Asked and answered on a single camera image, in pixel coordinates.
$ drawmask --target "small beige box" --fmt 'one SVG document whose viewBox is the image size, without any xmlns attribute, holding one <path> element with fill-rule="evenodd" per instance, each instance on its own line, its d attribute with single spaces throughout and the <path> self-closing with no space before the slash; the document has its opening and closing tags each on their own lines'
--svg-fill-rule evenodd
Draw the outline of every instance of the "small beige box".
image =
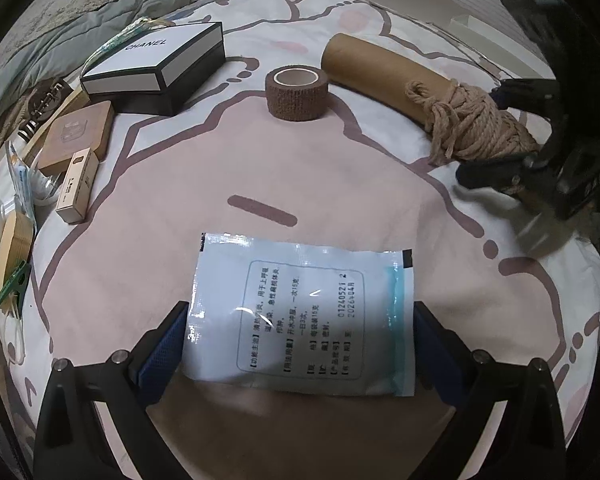
<svg viewBox="0 0 600 480">
<path fill-rule="evenodd" d="M 68 224 L 82 222 L 87 215 L 98 158 L 91 148 L 74 153 L 66 170 L 56 212 Z"/>
</svg>

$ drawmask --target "brown bandage roll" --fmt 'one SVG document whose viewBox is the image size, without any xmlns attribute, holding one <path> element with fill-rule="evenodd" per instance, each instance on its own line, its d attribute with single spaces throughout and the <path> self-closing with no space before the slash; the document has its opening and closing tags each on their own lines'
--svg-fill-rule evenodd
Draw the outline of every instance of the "brown bandage roll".
<svg viewBox="0 0 600 480">
<path fill-rule="evenodd" d="M 274 117 L 310 121 L 327 109 L 329 79 L 313 66 L 283 66 L 267 74 L 265 92 L 267 107 Z"/>
<path fill-rule="evenodd" d="M 442 98 L 451 81 L 411 59 L 347 34 L 336 34 L 322 54 L 322 69 L 331 82 L 371 97 L 424 124 L 421 105 L 405 97 L 409 81 L 421 81 Z"/>
</svg>

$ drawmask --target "beige rope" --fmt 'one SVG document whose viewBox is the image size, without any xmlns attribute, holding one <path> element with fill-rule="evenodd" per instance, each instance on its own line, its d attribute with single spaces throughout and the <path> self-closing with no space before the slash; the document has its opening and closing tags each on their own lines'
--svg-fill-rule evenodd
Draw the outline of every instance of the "beige rope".
<svg viewBox="0 0 600 480">
<path fill-rule="evenodd" d="M 424 108 L 432 164 L 446 164 L 452 156 L 473 160 L 539 149 L 524 125 L 509 112 L 498 110 L 490 95 L 477 86 L 452 79 L 439 100 L 421 81 L 410 81 L 405 95 Z"/>
</svg>

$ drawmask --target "medicine packet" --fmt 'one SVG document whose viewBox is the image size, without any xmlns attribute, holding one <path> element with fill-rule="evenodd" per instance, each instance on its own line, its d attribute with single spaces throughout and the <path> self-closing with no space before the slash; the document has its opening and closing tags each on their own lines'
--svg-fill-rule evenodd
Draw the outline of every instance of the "medicine packet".
<svg viewBox="0 0 600 480">
<path fill-rule="evenodd" d="M 412 396 L 411 250 L 203 234 L 182 370 L 305 394 Z"/>
</svg>

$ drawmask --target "green clothespin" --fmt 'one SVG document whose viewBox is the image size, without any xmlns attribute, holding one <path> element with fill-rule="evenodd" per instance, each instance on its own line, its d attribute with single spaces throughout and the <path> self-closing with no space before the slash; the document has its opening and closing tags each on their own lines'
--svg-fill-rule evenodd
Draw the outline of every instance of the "green clothespin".
<svg viewBox="0 0 600 480">
<path fill-rule="evenodd" d="M 22 307 L 24 306 L 24 293 L 27 291 L 29 284 L 29 275 L 31 274 L 31 264 L 22 260 L 15 270 L 9 276 L 9 279 L 4 283 L 0 290 L 0 305 L 2 302 L 13 293 L 16 300 L 16 314 L 18 318 L 22 317 Z"/>
</svg>

